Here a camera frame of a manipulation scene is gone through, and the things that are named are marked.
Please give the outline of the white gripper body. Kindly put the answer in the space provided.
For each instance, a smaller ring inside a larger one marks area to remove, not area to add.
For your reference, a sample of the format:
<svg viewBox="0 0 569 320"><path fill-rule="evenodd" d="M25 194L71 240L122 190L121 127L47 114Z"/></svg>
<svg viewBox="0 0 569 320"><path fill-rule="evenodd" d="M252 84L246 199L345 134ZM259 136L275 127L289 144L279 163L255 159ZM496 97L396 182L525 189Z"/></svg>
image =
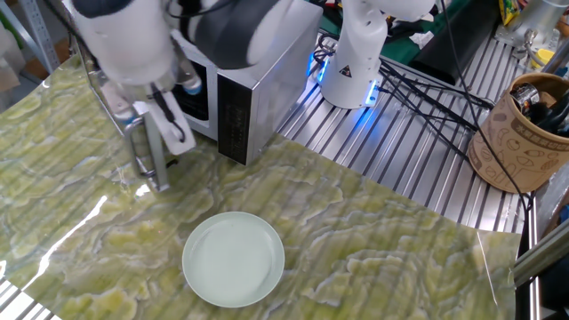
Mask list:
<svg viewBox="0 0 569 320"><path fill-rule="evenodd" d="M196 146L196 140L171 92L156 92L149 101L137 100L134 109L149 113L171 154L178 156Z"/></svg>

